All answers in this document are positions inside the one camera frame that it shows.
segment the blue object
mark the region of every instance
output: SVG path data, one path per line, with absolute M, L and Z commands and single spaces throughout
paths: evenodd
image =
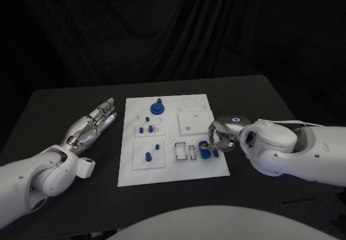
M 158 98 L 157 103 L 154 103 L 150 107 L 150 111 L 153 114 L 158 115 L 164 112 L 164 105 L 163 105 L 163 100 Z
M 213 151 L 213 156 L 218 158 L 219 157 L 219 152 Z
M 150 156 L 150 152 L 146 153 L 146 161 L 150 162 L 151 161 L 151 156 Z
M 199 142 L 200 155 L 202 155 L 202 158 L 203 158 L 203 159 L 209 159 L 209 158 L 212 157 L 212 154 L 210 154 L 210 151 L 209 151 L 209 150 L 200 148 L 200 146 L 202 146 L 203 144 L 208 144 L 208 141 L 200 141 L 200 142 Z

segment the black backdrop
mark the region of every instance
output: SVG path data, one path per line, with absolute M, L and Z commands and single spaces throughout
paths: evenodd
M 0 11 L 7 131 L 37 89 L 254 74 L 297 118 L 344 125 L 344 0 L 26 0 Z

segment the robotic hand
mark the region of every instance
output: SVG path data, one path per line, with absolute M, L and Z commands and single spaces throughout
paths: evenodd
M 78 155 L 92 145 L 117 114 L 109 98 L 66 131 L 60 145 L 0 167 L 0 229 L 27 214 L 47 197 L 59 195 L 75 177 L 88 178 L 95 162 Z
M 290 130 L 275 123 L 306 126 Z M 258 119 L 251 123 L 241 116 L 223 116 L 210 124 L 209 142 L 200 148 L 220 152 L 231 151 L 239 142 L 254 168 L 268 176 L 290 174 L 307 181 L 346 187 L 346 127 L 295 120 Z

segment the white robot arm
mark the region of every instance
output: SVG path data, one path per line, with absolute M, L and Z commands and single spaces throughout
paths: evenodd
M 313 126 L 290 130 L 275 123 Z M 346 187 L 346 127 L 262 119 L 251 123 L 241 116 L 225 116 L 210 124 L 209 141 L 200 148 L 220 152 L 231 151 L 239 142 L 254 168 L 268 176 L 290 174 Z
M 78 155 L 95 142 L 117 114 L 109 98 L 72 124 L 60 145 L 0 167 L 0 229 L 27 214 L 47 197 L 59 195 L 75 177 L 88 178 L 95 162 Z

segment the black table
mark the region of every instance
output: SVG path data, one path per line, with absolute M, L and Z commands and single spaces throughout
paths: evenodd
M 76 177 L 68 190 L 47 199 L 42 209 L 0 230 L 0 239 L 36 240 L 92 233 L 124 228 L 187 207 L 254 207 L 343 191 L 342 187 L 287 174 L 278 177 L 261 174 L 239 147 L 225 153 L 231 176 L 117 187 L 125 99 L 189 94 L 208 95 L 216 118 L 238 114 L 251 121 L 294 119 L 261 75 L 47 89 L 33 93 L 0 155 L 0 165 L 30 158 L 59 144 L 71 124 L 109 97 L 117 119 L 81 155 L 97 162 L 91 177 Z

